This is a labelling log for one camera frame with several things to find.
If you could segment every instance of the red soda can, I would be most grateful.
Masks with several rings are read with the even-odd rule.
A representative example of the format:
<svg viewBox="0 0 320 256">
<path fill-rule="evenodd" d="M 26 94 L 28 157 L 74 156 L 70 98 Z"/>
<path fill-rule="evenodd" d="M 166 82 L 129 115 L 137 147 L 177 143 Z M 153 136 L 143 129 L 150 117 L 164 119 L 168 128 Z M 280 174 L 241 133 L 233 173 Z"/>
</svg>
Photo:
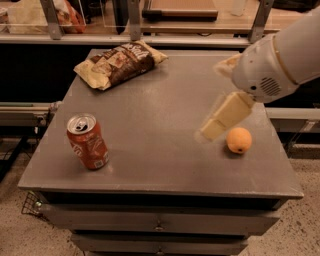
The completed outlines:
<svg viewBox="0 0 320 256">
<path fill-rule="evenodd" d="M 88 169 L 99 169 L 108 162 L 108 149 L 101 136 L 101 127 L 93 115 L 83 113 L 70 118 L 67 136 L 73 151 Z"/>
</svg>

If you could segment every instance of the drawer handle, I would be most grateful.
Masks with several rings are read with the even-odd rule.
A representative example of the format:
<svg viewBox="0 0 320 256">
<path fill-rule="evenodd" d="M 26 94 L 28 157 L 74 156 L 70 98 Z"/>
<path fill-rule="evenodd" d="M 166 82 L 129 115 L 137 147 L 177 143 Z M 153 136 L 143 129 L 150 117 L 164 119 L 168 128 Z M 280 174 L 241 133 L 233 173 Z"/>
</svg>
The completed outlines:
<svg viewBox="0 0 320 256">
<path fill-rule="evenodd" d="M 160 221 L 158 221 L 158 225 L 154 227 L 154 230 L 158 232 L 164 231 L 164 227 L 161 226 Z"/>
<path fill-rule="evenodd" d="M 157 256 L 163 256 L 164 252 L 161 250 L 161 247 L 159 248 L 159 251 L 156 253 Z"/>
</svg>

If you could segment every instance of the gray table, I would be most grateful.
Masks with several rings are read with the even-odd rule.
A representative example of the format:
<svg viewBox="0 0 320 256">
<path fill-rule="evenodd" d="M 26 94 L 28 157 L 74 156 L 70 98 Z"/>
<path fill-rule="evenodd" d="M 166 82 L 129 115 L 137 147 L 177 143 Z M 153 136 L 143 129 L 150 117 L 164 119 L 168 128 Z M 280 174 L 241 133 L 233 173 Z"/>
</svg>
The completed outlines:
<svg viewBox="0 0 320 256">
<path fill-rule="evenodd" d="M 242 156 L 228 151 L 225 134 L 214 142 L 199 135 L 235 90 L 212 66 L 236 52 L 164 52 L 169 60 L 104 92 L 77 76 L 19 187 L 35 191 L 40 210 L 83 250 L 237 254 L 276 222 L 283 203 L 303 197 L 301 187 L 262 104 L 239 124 L 253 136 Z M 81 166 L 66 137 L 80 112 L 96 116 L 109 149 L 97 171 Z"/>
</svg>

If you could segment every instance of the orange ball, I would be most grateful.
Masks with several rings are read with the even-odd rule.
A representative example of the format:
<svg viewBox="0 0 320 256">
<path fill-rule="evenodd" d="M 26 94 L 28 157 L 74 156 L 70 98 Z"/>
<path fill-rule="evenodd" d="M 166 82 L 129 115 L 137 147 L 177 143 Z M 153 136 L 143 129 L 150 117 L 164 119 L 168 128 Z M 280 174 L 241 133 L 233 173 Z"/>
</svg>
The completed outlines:
<svg viewBox="0 0 320 256">
<path fill-rule="evenodd" d="M 250 149 L 252 145 L 252 136 L 247 129 L 236 127 L 228 132 L 226 141 L 230 151 L 237 154 L 243 154 Z"/>
</svg>

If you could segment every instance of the speckled floor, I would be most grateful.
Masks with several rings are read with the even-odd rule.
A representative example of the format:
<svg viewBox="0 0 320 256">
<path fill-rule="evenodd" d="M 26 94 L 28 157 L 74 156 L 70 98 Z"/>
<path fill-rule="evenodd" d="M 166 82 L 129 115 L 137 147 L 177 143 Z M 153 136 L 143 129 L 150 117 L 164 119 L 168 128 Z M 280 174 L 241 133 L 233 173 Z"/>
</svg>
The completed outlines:
<svg viewBox="0 0 320 256">
<path fill-rule="evenodd" d="M 0 183 L 0 256 L 87 255 L 73 245 L 69 231 L 21 214 L 27 191 L 17 184 L 29 160 L 21 153 Z M 286 203 L 280 221 L 263 236 L 251 237 L 240 256 L 320 255 L 320 146 L 294 148 L 290 161 L 305 197 Z"/>
</svg>

